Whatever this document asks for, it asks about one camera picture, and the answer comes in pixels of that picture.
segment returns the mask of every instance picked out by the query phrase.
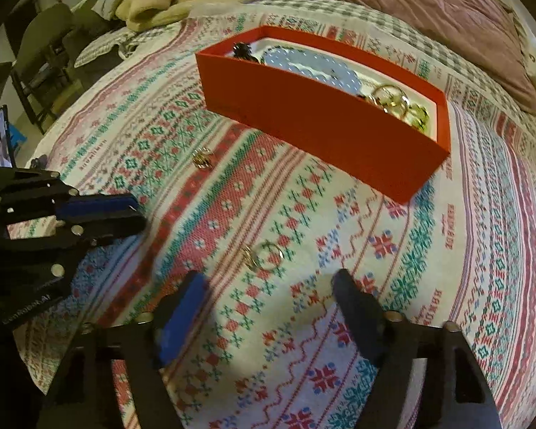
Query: bed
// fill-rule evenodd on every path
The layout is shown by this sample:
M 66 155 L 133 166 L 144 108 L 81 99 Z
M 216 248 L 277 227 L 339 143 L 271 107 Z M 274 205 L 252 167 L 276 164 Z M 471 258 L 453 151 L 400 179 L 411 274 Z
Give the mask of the bed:
M 412 201 L 397 204 L 206 110 L 194 53 L 263 24 L 352 44 L 445 92 L 452 155 Z M 203 146 L 213 170 L 192 163 Z M 132 192 L 149 221 L 142 237 L 92 251 L 73 295 L 16 331 L 44 390 L 81 322 L 130 321 L 199 269 L 212 295 L 163 375 L 186 427 L 353 427 L 375 370 L 331 297 L 330 276 L 345 267 L 385 308 L 422 324 L 459 323 L 505 428 L 536 415 L 536 116 L 404 22 L 332 0 L 193 14 L 87 91 L 47 132 L 35 155 L 43 153 L 82 194 Z M 13 235 L 52 226 L 32 221 Z M 242 249 L 264 240 L 284 260 L 253 273 Z M 126 369 L 116 362 L 114 371 L 126 427 L 138 427 Z M 413 408 L 401 427 L 411 420 Z

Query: pink blanket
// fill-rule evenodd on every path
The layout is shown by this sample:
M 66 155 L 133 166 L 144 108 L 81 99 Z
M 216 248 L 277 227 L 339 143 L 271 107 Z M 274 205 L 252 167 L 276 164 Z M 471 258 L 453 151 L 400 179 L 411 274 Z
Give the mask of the pink blanket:
M 524 69 L 515 26 L 498 0 L 343 0 L 399 18 L 485 70 L 536 113 L 536 90 Z

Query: red box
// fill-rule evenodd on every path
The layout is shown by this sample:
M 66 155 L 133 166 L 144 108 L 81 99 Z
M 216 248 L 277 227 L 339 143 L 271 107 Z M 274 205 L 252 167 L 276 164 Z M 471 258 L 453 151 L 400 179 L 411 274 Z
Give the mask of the red box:
M 406 84 L 435 102 L 437 140 L 362 98 L 299 74 L 227 56 L 235 43 L 263 38 L 343 56 Z M 200 51 L 197 65 L 210 111 L 285 140 L 399 203 L 410 201 L 450 154 L 445 94 L 410 71 L 340 41 L 258 27 Z

